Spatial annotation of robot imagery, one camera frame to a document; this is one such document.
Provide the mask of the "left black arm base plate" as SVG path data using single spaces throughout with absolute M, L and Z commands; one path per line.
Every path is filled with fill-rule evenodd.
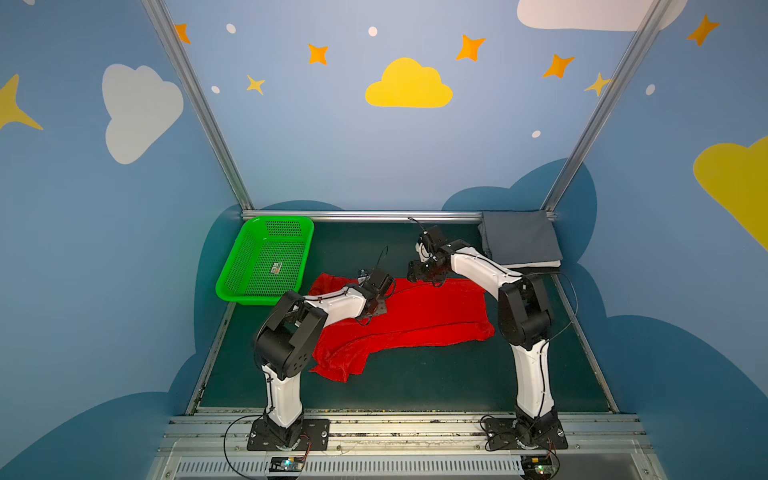
M 299 417 L 289 427 L 281 427 L 269 417 L 255 420 L 248 435 L 248 451 L 326 451 L 330 421 Z

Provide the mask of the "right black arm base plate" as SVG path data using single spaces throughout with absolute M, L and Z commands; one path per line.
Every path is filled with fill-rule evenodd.
M 496 418 L 484 415 L 480 428 L 486 436 L 485 449 L 498 450 L 565 450 L 568 441 L 559 419 Z

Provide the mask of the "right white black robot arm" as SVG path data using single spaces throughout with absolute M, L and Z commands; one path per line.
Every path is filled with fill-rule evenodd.
M 436 233 L 423 232 L 415 250 L 419 258 L 409 263 L 410 281 L 440 284 L 453 273 L 497 301 L 497 324 L 511 347 L 517 380 L 514 441 L 524 449 L 567 448 L 551 391 L 553 318 L 543 281 L 494 262 L 462 240 L 449 242 Z

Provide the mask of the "green plastic mesh basket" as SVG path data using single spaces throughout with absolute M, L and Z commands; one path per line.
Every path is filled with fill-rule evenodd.
M 288 291 L 302 285 L 315 225 L 306 217 L 267 216 L 246 221 L 216 282 L 226 302 L 274 306 Z M 276 262 L 282 267 L 270 273 Z

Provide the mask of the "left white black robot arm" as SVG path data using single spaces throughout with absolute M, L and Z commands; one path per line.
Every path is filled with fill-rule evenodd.
M 396 281 L 386 275 L 369 278 L 319 296 L 289 291 L 277 302 L 252 340 L 254 361 L 267 389 L 263 414 L 268 440 L 279 449 L 292 448 L 303 433 L 301 374 L 325 328 L 342 320 L 371 320 L 386 312 Z

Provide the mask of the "red t shirt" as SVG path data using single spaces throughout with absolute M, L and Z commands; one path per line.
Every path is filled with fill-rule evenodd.
M 468 279 L 448 279 L 437 287 L 400 278 L 393 290 L 385 314 L 344 319 L 323 330 L 313 351 L 313 373 L 345 383 L 363 373 L 373 353 L 485 341 L 495 333 L 486 291 Z

